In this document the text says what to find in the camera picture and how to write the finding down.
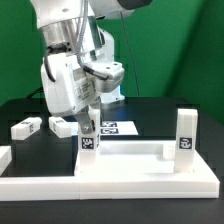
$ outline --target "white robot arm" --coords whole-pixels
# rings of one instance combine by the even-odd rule
[[[83,134],[94,131],[88,106],[112,92],[124,76],[118,62],[107,60],[97,17],[146,6],[152,0],[30,0],[46,43],[41,77],[53,116],[74,115]]]

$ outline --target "table surface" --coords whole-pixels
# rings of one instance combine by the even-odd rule
[[[194,107],[180,98],[127,98],[123,106],[103,110],[102,119],[134,121],[139,136],[103,139],[174,140],[177,108]],[[41,130],[25,141],[11,141],[10,127],[34,116],[42,118]],[[43,99],[15,99],[0,107],[0,145],[11,145],[13,156],[2,176],[72,175],[72,141],[49,130],[49,116]],[[0,223],[223,223],[224,127],[199,110],[197,133],[196,149],[220,180],[218,199],[0,202]]]

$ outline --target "small white block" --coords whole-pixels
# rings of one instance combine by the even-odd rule
[[[165,160],[174,160],[175,158],[175,144],[166,143],[163,145],[163,158]]]
[[[197,120],[197,110],[178,109],[175,172],[191,173],[194,171]]]
[[[61,117],[50,117],[49,127],[59,138],[68,138],[72,134],[77,135],[78,122],[67,122]]]
[[[40,129],[41,123],[41,118],[30,117],[11,127],[12,140],[25,140]]]
[[[96,150],[100,144],[100,110],[91,109],[89,111],[90,119],[94,122],[95,131],[91,134],[83,134],[81,128],[78,128],[79,150]]]
[[[0,147],[0,175],[4,172],[6,167],[12,160],[11,147],[10,146],[1,146]]]

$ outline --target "white base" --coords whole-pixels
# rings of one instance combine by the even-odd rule
[[[0,201],[217,198],[219,181],[199,154],[193,173],[174,173],[166,144],[175,142],[101,141],[95,164],[74,177],[0,178]]]

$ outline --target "white foam block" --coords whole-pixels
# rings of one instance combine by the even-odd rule
[[[61,117],[50,117],[49,127],[59,138],[68,138],[72,133],[77,135],[78,132],[77,122],[66,122]]]
[[[197,110],[178,109],[175,172],[194,172],[197,119]]]
[[[12,140],[25,140],[40,129],[42,123],[39,117],[30,117],[11,127]]]

